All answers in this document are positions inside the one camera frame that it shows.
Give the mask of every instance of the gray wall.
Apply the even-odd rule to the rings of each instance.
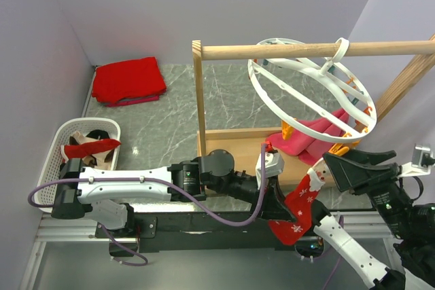
[[[40,212],[26,202],[57,128],[80,116],[90,64],[56,0],[0,0],[0,289],[16,289]]]
[[[367,0],[59,0],[92,64],[192,63],[192,40],[250,44],[348,37]]]
[[[351,41],[426,40],[435,33],[434,0],[369,0],[350,35]],[[345,58],[373,98],[378,98],[412,56]],[[395,149],[398,161],[411,159],[414,143],[435,146],[435,69],[432,69],[362,141],[368,151]],[[427,177],[421,202],[435,202],[434,177]],[[411,179],[407,190],[418,187]]]
[[[389,265],[382,240],[360,243]],[[148,266],[119,266],[109,260],[107,243],[51,243],[46,248],[35,290],[321,289],[338,257],[331,252],[311,264],[300,261],[293,252],[272,249],[167,251],[146,256],[150,260]],[[367,287],[342,261],[327,289]]]

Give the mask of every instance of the white laundry basket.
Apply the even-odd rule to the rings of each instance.
[[[91,130],[101,129],[109,133],[111,139],[120,140],[121,129],[117,122],[105,118],[77,118],[65,122],[57,131],[54,140],[48,152],[46,162],[43,165],[41,175],[39,176],[38,186],[59,179],[60,164],[62,155],[60,146],[69,144],[69,137],[76,130],[83,134],[88,134]],[[111,162],[110,170],[115,170],[118,161],[120,147],[114,151],[114,158]],[[56,195],[57,185],[53,185],[40,190],[35,196],[35,202],[38,204],[53,204]],[[51,213],[52,209],[41,209],[43,212]]]

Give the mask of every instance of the wooden frame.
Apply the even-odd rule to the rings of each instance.
[[[248,128],[234,130],[206,130],[203,94],[203,61],[234,60],[251,58],[306,58],[332,57],[338,50],[337,43],[254,45],[254,46],[202,46],[201,41],[192,42],[193,65],[198,106],[198,154],[206,155],[214,149],[227,149],[235,158],[236,169],[248,169],[254,174],[258,158],[258,143],[276,132],[275,128]],[[390,56],[415,54],[389,88],[376,102],[378,121],[405,96],[405,94],[435,65],[435,35],[428,41],[393,41],[351,43],[346,56]],[[364,126],[357,126],[360,131]],[[285,172],[280,176],[281,186],[297,185],[309,166],[298,158],[283,155]]]

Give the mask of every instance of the wooden base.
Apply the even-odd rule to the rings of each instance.
[[[206,130],[207,152],[210,153],[214,149],[225,149],[234,156],[237,171],[246,170],[247,174],[255,175],[255,166],[260,154],[261,143],[266,140],[267,136],[277,132],[281,132],[281,127]],[[301,162],[295,156],[289,156],[282,151],[279,151],[279,153],[281,153],[285,162],[284,172],[279,175],[279,184],[283,190],[294,189],[306,175],[310,166]],[[198,155],[202,155],[199,134]],[[335,186],[335,183],[332,179],[329,179],[326,180],[325,186]]]

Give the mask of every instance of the gray marble surface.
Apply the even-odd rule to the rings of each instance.
[[[324,109],[339,108],[333,96],[317,81],[301,73],[267,65]],[[167,92],[159,101],[107,108],[90,99],[86,117],[110,118],[121,127],[121,148],[117,170],[145,170],[195,158],[196,96],[192,65],[160,65]],[[246,65],[204,65],[204,101],[207,129],[280,126],[280,119],[261,101],[247,76]],[[312,120],[316,113],[284,94],[275,84],[260,79],[269,96],[287,113]],[[335,187],[321,190],[318,199],[330,209],[369,209],[366,196],[340,193]],[[192,203],[128,200],[141,212],[198,211]],[[227,197],[211,197],[205,204],[214,211],[244,211],[250,205]]]

